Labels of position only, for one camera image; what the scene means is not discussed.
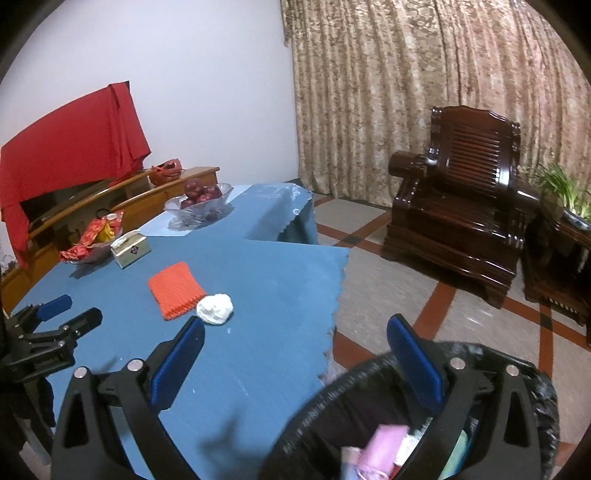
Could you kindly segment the pink face mask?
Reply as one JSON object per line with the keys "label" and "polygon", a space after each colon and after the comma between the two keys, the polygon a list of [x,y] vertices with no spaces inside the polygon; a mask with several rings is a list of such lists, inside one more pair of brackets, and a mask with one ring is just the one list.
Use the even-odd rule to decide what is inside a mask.
{"label": "pink face mask", "polygon": [[360,456],[356,474],[359,479],[389,479],[394,461],[404,438],[409,433],[405,425],[380,425]]}

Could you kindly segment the green rubber glove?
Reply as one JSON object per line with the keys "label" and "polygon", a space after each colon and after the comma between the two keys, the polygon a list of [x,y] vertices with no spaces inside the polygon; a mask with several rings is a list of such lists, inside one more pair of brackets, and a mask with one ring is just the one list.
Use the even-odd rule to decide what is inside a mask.
{"label": "green rubber glove", "polygon": [[465,431],[462,431],[452,450],[451,456],[439,476],[439,480],[448,479],[459,472],[468,450],[468,444],[468,434]]}

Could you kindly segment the black trash bag bin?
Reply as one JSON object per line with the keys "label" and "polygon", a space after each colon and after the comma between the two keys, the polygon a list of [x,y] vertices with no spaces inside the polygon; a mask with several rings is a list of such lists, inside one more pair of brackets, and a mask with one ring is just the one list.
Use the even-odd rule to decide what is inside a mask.
{"label": "black trash bag bin", "polygon": [[[507,417],[507,453],[493,456],[489,437],[493,405],[499,394],[476,398],[463,429],[471,445],[460,475],[467,479],[523,479],[521,465],[538,460],[533,479],[551,476],[560,440],[558,396],[551,379],[532,363],[480,344],[441,342],[447,358],[460,356],[473,363],[487,378],[496,368],[515,365],[528,394],[526,415]],[[337,479],[341,474],[341,450],[367,445],[377,427],[385,424],[418,427],[435,419],[425,413],[401,375],[394,354],[385,353],[353,368],[329,384],[294,415],[277,438],[259,470],[261,479]]]}

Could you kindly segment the red snack wrapper dish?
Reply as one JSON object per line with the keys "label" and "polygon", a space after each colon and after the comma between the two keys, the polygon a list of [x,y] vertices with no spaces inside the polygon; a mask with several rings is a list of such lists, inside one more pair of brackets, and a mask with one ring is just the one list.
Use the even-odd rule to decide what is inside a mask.
{"label": "red snack wrapper dish", "polygon": [[123,218],[124,211],[118,210],[93,219],[77,243],[59,252],[60,261],[71,264],[90,264],[108,257],[111,244],[122,234]]}

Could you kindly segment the wooden bench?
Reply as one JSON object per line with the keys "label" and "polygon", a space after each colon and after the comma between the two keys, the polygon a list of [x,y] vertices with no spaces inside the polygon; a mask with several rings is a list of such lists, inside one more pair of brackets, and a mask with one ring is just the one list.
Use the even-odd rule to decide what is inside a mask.
{"label": "wooden bench", "polygon": [[11,313],[31,288],[58,262],[59,251],[79,240],[86,225],[95,217],[122,210],[125,232],[142,226],[164,209],[164,203],[183,193],[184,183],[195,177],[204,184],[217,182],[217,167],[189,168],[176,180],[161,186],[148,182],[141,171],[117,184],[102,181],[80,193],[77,202],[54,208],[45,218],[29,226],[28,266],[16,266],[3,275],[1,298],[4,310]]}

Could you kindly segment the orange foam fruit net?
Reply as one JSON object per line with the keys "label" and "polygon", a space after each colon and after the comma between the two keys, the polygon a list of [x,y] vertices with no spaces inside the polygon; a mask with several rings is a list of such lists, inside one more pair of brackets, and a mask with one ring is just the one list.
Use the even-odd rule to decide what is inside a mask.
{"label": "orange foam fruit net", "polygon": [[150,277],[148,287],[166,321],[194,309],[206,296],[185,262],[168,266]]}

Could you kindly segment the crumpled white tissue ball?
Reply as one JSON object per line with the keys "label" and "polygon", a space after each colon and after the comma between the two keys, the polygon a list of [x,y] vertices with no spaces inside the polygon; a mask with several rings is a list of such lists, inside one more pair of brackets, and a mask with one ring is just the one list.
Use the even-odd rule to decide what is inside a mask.
{"label": "crumpled white tissue ball", "polygon": [[197,302],[195,313],[205,324],[219,326],[228,322],[233,314],[233,303],[228,294],[206,295]]}

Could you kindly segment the small tissue box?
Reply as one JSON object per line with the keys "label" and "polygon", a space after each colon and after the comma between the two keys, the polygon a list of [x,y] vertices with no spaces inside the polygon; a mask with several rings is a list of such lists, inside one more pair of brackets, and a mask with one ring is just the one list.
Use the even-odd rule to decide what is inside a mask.
{"label": "small tissue box", "polygon": [[139,231],[130,231],[114,240],[110,250],[116,264],[125,269],[151,252],[147,237]]}

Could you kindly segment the blue tablecloth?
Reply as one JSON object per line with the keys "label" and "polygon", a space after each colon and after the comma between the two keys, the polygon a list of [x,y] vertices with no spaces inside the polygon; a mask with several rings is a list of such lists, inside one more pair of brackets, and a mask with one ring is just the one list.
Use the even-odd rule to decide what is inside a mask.
{"label": "blue tablecloth", "polygon": [[307,192],[256,187],[211,226],[150,238],[150,252],[127,268],[58,264],[23,301],[65,294],[73,314],[98,308],[102,323],[74,356],[108,372],[146,358],[183,325],[162,317],[148,286],[156,273],[183,262],[205,292],[228,294],[231,318],[206,328],[197,361],[160,418],[199,477],[255,478],[284,425],[321,388],[332,347],[348,253],[280,240],[284,222],[311,214],[310,200]]}

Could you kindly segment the glass fruit bowl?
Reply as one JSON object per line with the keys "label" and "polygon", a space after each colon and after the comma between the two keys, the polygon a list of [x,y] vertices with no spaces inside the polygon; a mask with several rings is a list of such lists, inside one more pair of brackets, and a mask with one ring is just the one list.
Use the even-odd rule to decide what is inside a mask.
{"label": "glass fruit bowl", "polygon": [[216,184],[215,187],[221,191],[221,196],[193,205],[181,206],[187,199],[186,195],[168,199],[164,203],[164,211],[172,215],[169,228],[172,230],[201,228],[214,224],[228,215],[233,209],[228,198],[235,188],[228,183]]}

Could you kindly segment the dark wooden side table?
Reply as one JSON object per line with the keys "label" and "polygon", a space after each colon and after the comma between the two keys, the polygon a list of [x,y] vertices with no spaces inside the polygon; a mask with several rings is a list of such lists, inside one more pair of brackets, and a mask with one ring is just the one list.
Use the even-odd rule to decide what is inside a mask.
{"label": "dark wooden side table", "polygon": [[522,252],[524,295],[554,304],[590,326],[590,226],[578,227],[554,200],[542,200],[526,230]]}

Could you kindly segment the red cloth cover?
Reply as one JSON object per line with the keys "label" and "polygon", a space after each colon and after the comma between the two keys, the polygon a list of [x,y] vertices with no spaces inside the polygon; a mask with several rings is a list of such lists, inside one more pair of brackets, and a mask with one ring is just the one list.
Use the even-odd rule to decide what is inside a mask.
{"label": "red cloth cover", "polygon": [[120,180],[150,154],[128,82],[109,84],[40,118],[1,148],[1,214],[26,268],[29,225],[22,203],[89,182]]}

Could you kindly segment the red apples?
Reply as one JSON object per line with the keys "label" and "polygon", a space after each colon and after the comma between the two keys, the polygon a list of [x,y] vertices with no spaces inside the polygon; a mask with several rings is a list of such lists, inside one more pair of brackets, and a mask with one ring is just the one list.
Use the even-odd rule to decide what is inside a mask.
{"label": "red apples", "polygon": [[217,185],[205,185],[200,179],[192,178],[184,184],[184,195],[186,198],[180,203],[181,209],[221,198],[222,193]]}

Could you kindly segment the green potted plant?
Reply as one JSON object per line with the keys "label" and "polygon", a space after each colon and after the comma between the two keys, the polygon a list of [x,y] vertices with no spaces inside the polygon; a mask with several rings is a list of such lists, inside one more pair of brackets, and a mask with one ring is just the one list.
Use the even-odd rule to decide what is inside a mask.
{"label": "green potted plant", "polygon": [[534,174],[545,213],[555,221],[566,221],[576,229],[590,231],[590,191],[579,186],[556,162],[539,165]]}

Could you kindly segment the beige patterned curtain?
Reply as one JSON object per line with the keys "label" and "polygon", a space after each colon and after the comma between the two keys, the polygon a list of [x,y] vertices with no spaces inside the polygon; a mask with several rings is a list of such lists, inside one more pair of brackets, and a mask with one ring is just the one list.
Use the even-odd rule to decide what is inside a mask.
{"label": "beige patterned curtain", "polygon": [[524,1],[284,1],[298,176],[308,189],[389,205],[390,156],[424,152],[433,107],[518,122],[521,166],[590,183],[590,83]]}

